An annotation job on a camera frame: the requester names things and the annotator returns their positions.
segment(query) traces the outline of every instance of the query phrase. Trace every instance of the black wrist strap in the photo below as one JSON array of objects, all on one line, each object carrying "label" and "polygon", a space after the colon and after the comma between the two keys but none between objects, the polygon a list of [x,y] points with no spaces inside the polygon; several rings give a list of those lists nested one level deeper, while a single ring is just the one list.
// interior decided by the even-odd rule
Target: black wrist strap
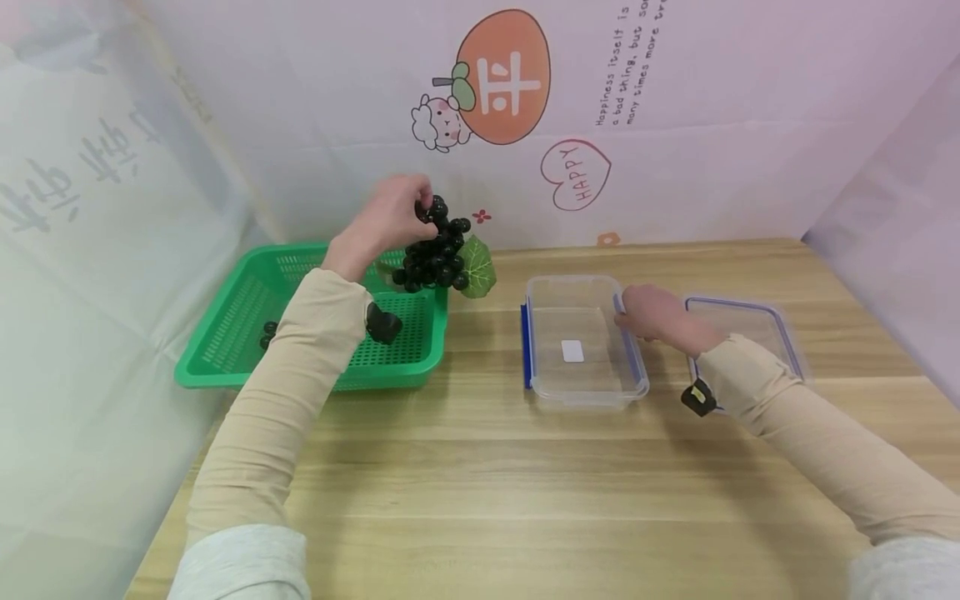
[{"label": "black wrist strap", "polygon": [[367,306],[367,333],[379,344],[392,344],[403,328],[403,321],[394,313],[380,310],[376,302]]},{"label": "black wrist strap", "polygon": [[713,392],[700,377],[697,377],[693,385],[684,390],[680,396],[680,402],[700,417],[709,415],[717,407],[717,400],[713,397]]}]

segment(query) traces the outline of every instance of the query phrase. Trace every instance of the beige sleeve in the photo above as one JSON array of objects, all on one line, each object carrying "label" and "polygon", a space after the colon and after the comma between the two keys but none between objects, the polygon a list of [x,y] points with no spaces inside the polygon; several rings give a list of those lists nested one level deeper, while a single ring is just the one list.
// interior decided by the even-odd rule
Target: beige sleeve
[{"label": "beige sleeve", "polygon": [[874,545],[908,536],[960,540],[954,492],[813,393],[763,347],[733,335],[697,365],[717,401]]},{"label": "beige sleeve", "polygon": [[371,301],[363,286],[330,271],[303,279],[197,475],[187,548],[237,525],[286,525],[300,447],[366,335]]}]

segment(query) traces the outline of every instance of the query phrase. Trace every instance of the hand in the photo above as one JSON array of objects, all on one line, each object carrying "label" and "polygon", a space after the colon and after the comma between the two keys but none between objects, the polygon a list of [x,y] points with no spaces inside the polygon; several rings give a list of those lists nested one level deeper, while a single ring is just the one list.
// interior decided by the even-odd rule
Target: hand
[{"label": "hand", "polygon": [[396,175],[380,181],[360,214],[330,242],[323,269],[347,281],[359,281],[371,263],[387,250],[437,237],[437,226],[417,218],[415,205],[433,204],[426,175]]},{"label": "hand", "polygon": [[647,341],[660,340],[697,357],[724,341],[713,325],[684,310],[679,298],[656,285],[631,285],[623,292],[625,314],[616,315],[616,324]]}]

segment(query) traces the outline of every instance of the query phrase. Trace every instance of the cartoon sheep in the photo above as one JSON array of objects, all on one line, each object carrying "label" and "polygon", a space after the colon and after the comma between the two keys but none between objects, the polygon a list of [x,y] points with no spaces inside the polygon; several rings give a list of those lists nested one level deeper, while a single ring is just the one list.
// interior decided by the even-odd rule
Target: cartoon sheep
[{"label": "cartoon sheep", "polygon": [[460,103],[453,96],[443,99],[423,94],[420,105],[410,114],[414,117],[414,137],[427,150],[448,153],[470,139],[470,129],[460,116]]}]

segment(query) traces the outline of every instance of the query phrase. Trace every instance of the white label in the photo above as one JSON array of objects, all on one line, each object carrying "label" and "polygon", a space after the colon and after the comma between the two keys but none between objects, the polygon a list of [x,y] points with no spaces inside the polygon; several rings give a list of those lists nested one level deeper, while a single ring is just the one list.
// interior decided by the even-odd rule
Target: white label
[{"label": "white label", "polygon": [[584,362],[584,347],[580,344],[580,340],[562,340],[560,348],[564,352],[565,363]]}]

